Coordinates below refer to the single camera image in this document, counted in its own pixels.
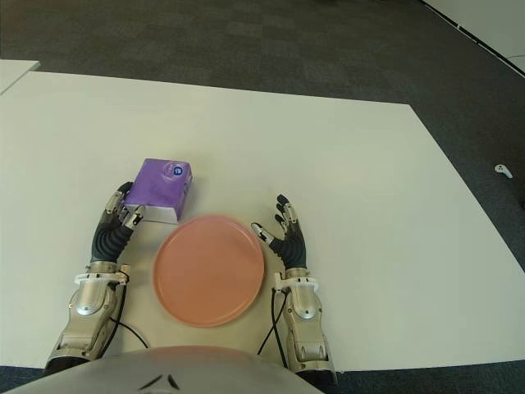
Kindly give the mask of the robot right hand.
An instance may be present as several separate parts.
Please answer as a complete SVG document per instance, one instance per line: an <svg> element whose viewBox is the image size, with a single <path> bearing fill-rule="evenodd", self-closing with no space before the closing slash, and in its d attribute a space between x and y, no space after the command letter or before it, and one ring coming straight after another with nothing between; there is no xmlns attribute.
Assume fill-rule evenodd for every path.
<svg viewBox="0 0 525 394"><path fill-rule="evenodd" d="M281 226L283 237L274 236L257 222L251 223L252 230L281 259L286 270L306 269L307 250L299 217L291 202L283 194L279 194L276 201L276 209L279 213L276 213L274 218Z"/></svg>

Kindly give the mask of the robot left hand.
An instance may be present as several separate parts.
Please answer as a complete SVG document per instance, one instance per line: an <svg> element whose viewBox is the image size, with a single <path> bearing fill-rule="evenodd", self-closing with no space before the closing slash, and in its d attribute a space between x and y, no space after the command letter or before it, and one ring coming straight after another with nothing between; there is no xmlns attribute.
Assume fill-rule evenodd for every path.
<svg viewBox="0 0 525 394"><path fill-rule="evenodd" d="M92 239L92 263L116 263L135 228L144 219L144 205L139 205L132 211L125 206L125 199L133 184L132 181L122 184L106 203Z"/></svg>

